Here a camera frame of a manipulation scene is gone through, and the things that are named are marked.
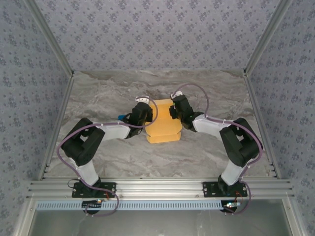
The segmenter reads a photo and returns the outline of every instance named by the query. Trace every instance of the orange sponge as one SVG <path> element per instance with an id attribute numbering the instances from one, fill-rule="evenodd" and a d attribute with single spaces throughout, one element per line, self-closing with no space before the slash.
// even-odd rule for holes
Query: orange sponge
<path id="1" fill-rule="evenodd" d="M 171 99 L 155 101 L 158 108 L 158 117 L 156 121 L 145 128 L 147 140 L 150 144 L 177 141 L 181 138 L 182 124 L 179 119 L 172 119 L 169 108 L 173 106 Z M 150 103 L 153 109 L 153 116 L 156 116 L 156 108 Z"/>

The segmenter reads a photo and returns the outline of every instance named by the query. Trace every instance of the blue floral wallpaper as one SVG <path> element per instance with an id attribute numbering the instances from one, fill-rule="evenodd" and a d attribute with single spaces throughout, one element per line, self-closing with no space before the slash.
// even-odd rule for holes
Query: blue floral wallpaper
<path id="1" fill-rule="evenodd" d="M 73 70 L 244 68 L 279 0 L 36 0 Z"/>
<path id="2" fill-rule="evenodd" d="M 22 0 L 0 1 L 0 235 L 11 235 L 68 78 Z"/>
<path id="3" fill-rule="evenodd" d="M 251 74 L 284 178 L 315 235 L 315 1 L 293 0 Z"/>

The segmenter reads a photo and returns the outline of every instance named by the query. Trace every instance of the patterned wallpaper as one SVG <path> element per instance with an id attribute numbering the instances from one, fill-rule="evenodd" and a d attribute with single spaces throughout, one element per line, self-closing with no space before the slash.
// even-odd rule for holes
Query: patterned wallpaper
<path id="1" fill-rule="evenodd" d="M 315 235 L 315 1 L 293 0 L 251 74 L 284 178 Z"/>
<path id="2" fill-rule="evenodd" d="M 73 70 L 244 68 L 279 0 L 36 0 Z"/>
<path id="3" fill-rule="evenodd" d="M 38 177 L 68 81 L 22 0 L 0 1 L 0 235 Z"/>

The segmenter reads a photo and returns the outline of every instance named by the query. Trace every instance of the marble surface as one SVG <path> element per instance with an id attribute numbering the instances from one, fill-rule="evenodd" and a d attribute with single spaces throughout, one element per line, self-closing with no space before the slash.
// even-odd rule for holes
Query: marble surface
<path id="1" fill-rule="evenodd" d="M 169 98 L 186 82 L 205 88 L 210 98 L 209 115 L 225 119 L 243 117 L 260 137 L 245 82 L 240 76 L 210 70 L 99 71 L 74 74 L 57 144 L 83 117 L 94 122 L 117 120 L 118 115 L 131 112 L 136 96 Z M 195 111 L 204 111 L 206 100 L 198 88 L 186 87 L 182 91 Z M 102 142 L 93 159 L 96 172 L 101 177 L 218 177 L 227 165 L 223 143 L 213 136 L 183 129 L 180 141 L 149 144 L 145 135 L 143 131 L 131 139 Z M 246 175 L 271 175 L 265 153 Z M 46 176 L 75 175 L 54 153 Z"/>

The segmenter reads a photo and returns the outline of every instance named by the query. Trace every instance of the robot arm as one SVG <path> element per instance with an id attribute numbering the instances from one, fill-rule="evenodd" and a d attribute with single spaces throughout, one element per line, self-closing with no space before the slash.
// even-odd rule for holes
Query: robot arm
<path id="1" fill-rule="evenodd" d="M 142 126 L 145 122 L 152 121 L 153 113 L 149 106 L 149 100 L 136 98 L 136 101 L 138 102 L 137 105 L 132 109 L 132 113 L 123 118 L 123 122 L 118 121 L 116 125 L 95 126 L 83 130 L 62 145 L 61 148 L 66 156 L 70 158 L 81 178 L 87 184 L 98 187 L 100 183 L 100 178 L 95 171 L 92 159 L 102 140 L 128 139 L 138 135 L 142 130 L 142 128 L 128 127 L 121 125 L 121 123 Z M 87 118 L 82 118 L 67 136 L 79 128 L 90 124 L 93 124 L 93 122 Z"/>
<path id="2" fill-rule="evenodd" d="M 223 173 L 219 176 L 219 188 L 224 194 L 233 189 L 233 185 L 243 172 L 246 164 L 257 157 L 259 149 L 255 140 L 246 131 L 235 125 L 223 122 L 214 122 L 206 119 L 202 112 L 194 112 L 187 98 L 180 92 L 171 96 L 174 106 L 170 107 L 173 118 L 180 119 L 184 128 L 194 132 L 211 134 L 224 144 L 229 162 Z M 243 118 L 233 121 L 250 130 L 253 130 Z"/>

